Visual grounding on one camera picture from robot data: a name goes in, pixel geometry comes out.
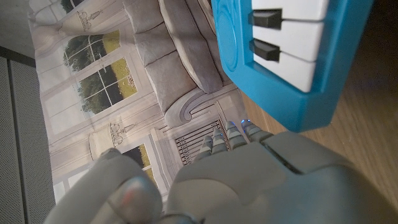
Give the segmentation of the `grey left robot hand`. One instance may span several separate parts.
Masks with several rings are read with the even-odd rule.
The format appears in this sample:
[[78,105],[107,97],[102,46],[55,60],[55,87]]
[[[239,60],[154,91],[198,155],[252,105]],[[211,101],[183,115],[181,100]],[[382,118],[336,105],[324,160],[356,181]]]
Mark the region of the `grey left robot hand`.
[[340,154],[245,119],[203,140],[166,201],[137,162],[111,148],[47,223],[396,223],[397,210]]

